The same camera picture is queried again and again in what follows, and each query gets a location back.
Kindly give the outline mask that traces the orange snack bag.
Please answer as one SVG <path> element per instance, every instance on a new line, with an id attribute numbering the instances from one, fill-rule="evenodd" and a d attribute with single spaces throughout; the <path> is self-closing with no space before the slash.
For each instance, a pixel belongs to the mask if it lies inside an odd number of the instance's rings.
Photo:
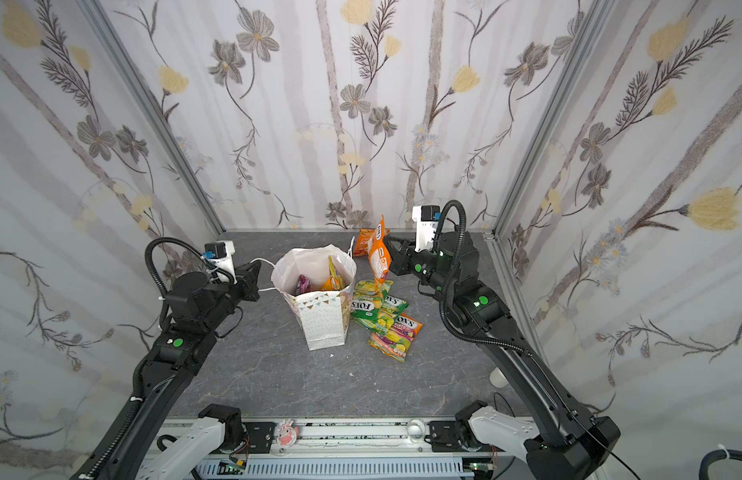
<path id="1" fill-rule="evenodd" d="M 336 277 L 341 276 L 342 277 L 342 275 L 339 273 L 339 271 L 336 268 L 336 262 L 334 261 L 334 258 L 332 256 L 329 256 L 328 257 L 328 270 L 329 270 L 329 277 L 331 277 L 331 276 L 336 276 Z"/>
<path id="2" fill-rule="evenodd" d="M 375 282 L 381 285 L 386 279 L 389 272 L 391 257 L 384 243 L 387 235 L 385 218 L 381 220 L 372 232 L 368 240 L 368 259 L 375 279 Z"/>

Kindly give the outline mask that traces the purple candy bag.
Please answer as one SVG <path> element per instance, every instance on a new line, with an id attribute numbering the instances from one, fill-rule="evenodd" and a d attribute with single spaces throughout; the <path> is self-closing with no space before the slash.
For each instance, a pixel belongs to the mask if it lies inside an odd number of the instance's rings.
<path id="1" fill-rule="evenodd" d="M 294 295 L 300 296 L 312 291 L 313 288 L 311 280 L 307 276 L 300 274 L 297 278 Z"/>

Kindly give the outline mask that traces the white paper bag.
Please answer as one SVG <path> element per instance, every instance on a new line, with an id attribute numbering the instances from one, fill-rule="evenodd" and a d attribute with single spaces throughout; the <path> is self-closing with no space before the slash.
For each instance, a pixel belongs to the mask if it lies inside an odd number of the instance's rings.
<path id="1" fill-rule="evenodd" d="M 334 258 L 336 268 L 346 282 L 346 287 L 341 291 L 320 290 L 329 278 L 329 256 Z M 264 262 L 272 267 L 272 288 L 291 309 L 308 349 L 314 351 L 344 345 L 357 273 L 357 265 L 348 251 L 332 244 L 317 248 L 294 248 L 276 262 Z M 295 296 L 300 274 L 311 280 L 313 291 Z"/>

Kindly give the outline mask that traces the yellow mango candy bag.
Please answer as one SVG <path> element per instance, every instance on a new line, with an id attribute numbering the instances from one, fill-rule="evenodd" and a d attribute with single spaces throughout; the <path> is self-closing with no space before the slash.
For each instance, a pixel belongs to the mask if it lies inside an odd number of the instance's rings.
<path id="1" fill-rule="evenodd" d="M 321 286 L 321 291 L 341 291 L 345 288 L 344 280 L 341 276 L 331 276 Z"/>

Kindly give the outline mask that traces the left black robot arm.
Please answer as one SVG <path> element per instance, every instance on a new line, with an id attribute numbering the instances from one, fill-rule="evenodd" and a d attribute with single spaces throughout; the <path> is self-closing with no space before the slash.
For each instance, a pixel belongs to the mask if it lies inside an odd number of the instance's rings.
<path id="1" fill-rule="evenodd" d="M 184 248 L 202 270 L 167 286 L 153 260 L 154 249 L 164 244 Z M 260 298 L 261 261 L 235 265 L 233 255 L 230 241 L 208 243 L 203 251 L 173 237 L 147 244 L 145 266 L 160 292 L 160 334 L 134 368 L 131 394 L 116 419 L 73 478 L 136 478 L 168 413 L 221 339 L 218 327 L 241 302 Z"/>

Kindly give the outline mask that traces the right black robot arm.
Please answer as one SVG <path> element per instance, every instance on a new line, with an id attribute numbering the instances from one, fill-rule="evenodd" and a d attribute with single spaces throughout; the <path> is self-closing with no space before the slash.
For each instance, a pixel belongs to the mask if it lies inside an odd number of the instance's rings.
<path id="1" fill-rule="evenodd" d="M 466 449 L 492 446 L 526 463 L 537 479 L 587 479 L 608 459 L 621 437 L 608 416 L 578 401 L 540 360 L 509 307 L 479 277 L 480 254 L 457 200 L 438 216 L 432 245 L 384 235 L 389 270 L 412 274 L 438 303 L 445 329 L 478 346 L 496 365 L 531 414 L 528 421 L 475 401 L 455 417 L 457 442 Z"/>

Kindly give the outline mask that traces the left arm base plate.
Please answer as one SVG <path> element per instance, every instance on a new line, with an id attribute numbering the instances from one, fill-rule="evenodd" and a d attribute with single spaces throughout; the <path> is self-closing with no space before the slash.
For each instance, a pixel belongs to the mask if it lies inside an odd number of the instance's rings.
<path id="1" fill-rule="evenodd" d="M 235 431 L 232 455 L 269 454 L 275 439 L 274 422 L 244 421 Z"/>

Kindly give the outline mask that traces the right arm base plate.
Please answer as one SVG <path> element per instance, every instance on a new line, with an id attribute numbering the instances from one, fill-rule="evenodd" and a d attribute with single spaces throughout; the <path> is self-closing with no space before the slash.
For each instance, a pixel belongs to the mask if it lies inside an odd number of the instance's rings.
<path id="1" fill-rule="evenodd" d="M 468 426 L 458 420 L 435 420 L 427 423 L 425 442 L 436 453 L 491 453 L 493 448 L 480 443 Z"/>

